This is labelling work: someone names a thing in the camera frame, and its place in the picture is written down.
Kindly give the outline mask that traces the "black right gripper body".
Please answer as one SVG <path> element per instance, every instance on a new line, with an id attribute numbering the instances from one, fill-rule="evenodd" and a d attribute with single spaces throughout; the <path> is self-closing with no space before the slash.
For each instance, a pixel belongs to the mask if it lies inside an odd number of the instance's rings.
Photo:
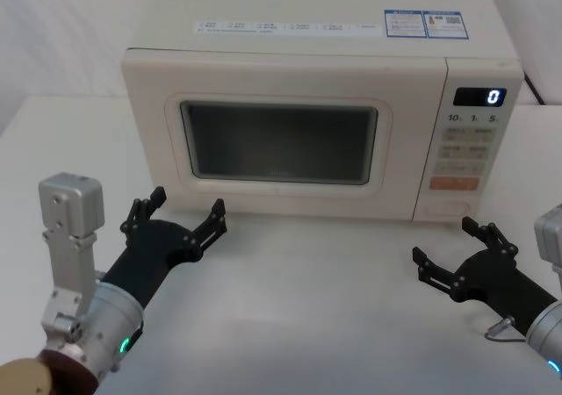
<path id="1" fill-rule="evenodd" d="M 524 275 L 516 266 L 518 247 L 485 249 L 472 255 L 457 269 L 450 297 L 488 305 L 503 319 L 512 318 L 514 328 L 528 333 L 537 316 L 557 299 Z"/>

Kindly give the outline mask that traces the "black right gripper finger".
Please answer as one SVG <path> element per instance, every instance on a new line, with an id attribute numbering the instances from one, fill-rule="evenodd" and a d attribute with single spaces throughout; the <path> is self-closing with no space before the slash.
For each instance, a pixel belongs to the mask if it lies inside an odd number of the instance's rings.
<path id="1" fill-rule="evenodd" d="M 457 270 L 452 272 L 433 263 L 418 247 L 413 248 L 412 258 L 417 266 L 419 281 L 446 293 L 451 299 L 465 299 L 465 288 Z"/>
<path id="2" fill-rule="evenodd" d="M 519 248 L 509 241 L 493 222 L 480 225 L 473 218 L 462 218 L 462 229 L 471 237 L 476 238 L 486 247 L 470 257 L 474 261 L 513 261 Z"/>

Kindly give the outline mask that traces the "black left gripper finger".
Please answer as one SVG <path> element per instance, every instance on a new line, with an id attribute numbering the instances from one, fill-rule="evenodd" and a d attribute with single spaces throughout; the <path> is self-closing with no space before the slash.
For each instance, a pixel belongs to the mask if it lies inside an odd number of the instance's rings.
<path id="1" fill-rule="evenodd" d="M 149 198 L 136 198 L 129 210 L 126 220 L 121 224 L 119 230 L 126 237 L 130 237 L 139 225 L 148 222 L 156 210 L 160 209 L 167 196 L 162 186 L 156 187 Z"/>
<path id="2" fill-rule="evenodd" d="M 194 230 L 191 230 L 186 237 L 185 261 L 199 262 L 205 251 L 227 232 L 227 222 L 225 219 L 226 207 L 224 200 L 218 198 L 207 216 Z"/>

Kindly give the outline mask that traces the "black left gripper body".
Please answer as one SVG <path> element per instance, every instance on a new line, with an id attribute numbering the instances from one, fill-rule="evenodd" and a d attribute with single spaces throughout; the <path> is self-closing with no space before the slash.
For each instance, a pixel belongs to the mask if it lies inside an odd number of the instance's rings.
<path id="1" fill-rule="evenodd" d="M 120 288 L 146 307 L 172 269 L 181 263 L 199 262 L 202 257 L 203 249 L 188 229 L 149 220 L 128 235 L 125 250 L 102 282 Z"/>

